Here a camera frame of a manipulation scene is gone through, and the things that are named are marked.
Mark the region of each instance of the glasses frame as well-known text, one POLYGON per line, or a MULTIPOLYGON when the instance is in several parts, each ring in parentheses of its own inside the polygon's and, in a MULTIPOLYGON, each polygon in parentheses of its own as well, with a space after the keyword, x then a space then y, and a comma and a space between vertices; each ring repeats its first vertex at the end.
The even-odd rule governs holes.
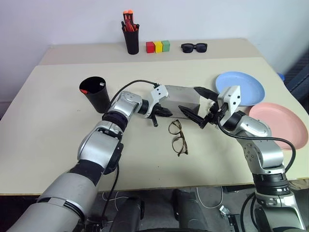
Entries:
POLYGON ((181 48, 182 48, 182 50, 183 50, 183 52, 184 53, 191 53, 191 52, 193 52, 193 50, 195 49, 197 49, 197 46, 198 45, 205 45, 206 46, 206 50, 205 50, 205 52, 207 52, 207 43, 197 43, 197 44, 193 44, 193 43, 183 43, 182 45, 181 45, 181 48), (185 45, 191 45, 192 46, 192 50, 190 51, 190 52, 185 52, 184 50, 183 50, 183 47, 185 46, 185 45))
POLYGON ((173 135, 179 135, 179 136, 173 138, 173 140, 172 140, 172 148, 173 148, 173 150, 177 153, 178 157, 179 157, 180 154, 182 154, 182 153, 188 155, 189 153, 188 153, 187 142, 185 141, 185 138, 184 138, 184 134, 183 134, 183 131, 182 131, 182 125, 181 125, 181 123, 180 123, 180 121, 179 121, 178 119, 176 119, 176 120, 174 120, 174 121, 172 121, 172 122, 170 123, 170 125, 169 125, 169 133, 170 133, 170 134, 173 134, 173 135), (176 127, 179 129, 179 132, 177 132, 177 133, 172 133, 172 132, 170 131, 171 125, 176 126, 176 127), (175 141, 178 141, 179 139, 182 139, 182 140, 183 140, 183 146, 182 146, 182 148, 181 148, 180 151, 176 151, 175 148, 174 148, 174 142, 175 142, 175 141))

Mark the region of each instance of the red block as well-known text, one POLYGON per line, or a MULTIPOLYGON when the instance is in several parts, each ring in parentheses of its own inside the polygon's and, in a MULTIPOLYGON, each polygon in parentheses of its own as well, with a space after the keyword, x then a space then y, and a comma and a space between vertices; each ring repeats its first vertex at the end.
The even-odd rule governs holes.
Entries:
POLYGON ((155 44, 153 42, 146 42, 146 52, 153 53, 155 52, 155 44))

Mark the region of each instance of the pink plate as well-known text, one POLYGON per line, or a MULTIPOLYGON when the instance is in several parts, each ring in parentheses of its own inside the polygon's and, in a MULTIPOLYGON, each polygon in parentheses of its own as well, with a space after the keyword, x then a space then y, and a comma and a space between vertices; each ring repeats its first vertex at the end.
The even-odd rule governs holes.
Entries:
MULTIPOLYGON (((308 141, 308 131, 300 118, 289 109, 274 103, 260 103, 251 108, 249 116, 259 119, 271 128, 272 137, 290 141, 296 149, 308 141)), ((284 150, 291 150, 283 142, 276 143, 284 150)))

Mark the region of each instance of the blue plate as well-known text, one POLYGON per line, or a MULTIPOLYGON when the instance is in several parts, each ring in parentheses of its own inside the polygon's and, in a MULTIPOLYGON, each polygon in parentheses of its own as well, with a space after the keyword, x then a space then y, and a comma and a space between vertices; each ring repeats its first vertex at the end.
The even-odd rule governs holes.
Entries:
POLYGON ((256 105, 265 97, 262 84, 246 73, 226 72, 217 77, 216 88, 219 93, 230 86, 240 86, 240 106, 256 105))

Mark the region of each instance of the green block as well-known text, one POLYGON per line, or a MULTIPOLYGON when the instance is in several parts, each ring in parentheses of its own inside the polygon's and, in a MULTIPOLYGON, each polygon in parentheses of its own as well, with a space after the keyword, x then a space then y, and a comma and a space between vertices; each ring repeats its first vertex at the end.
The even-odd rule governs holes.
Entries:
POLYGON ((169 41, 163 40, 161 43, 163 44, 162 52, 169 52, 169 41))

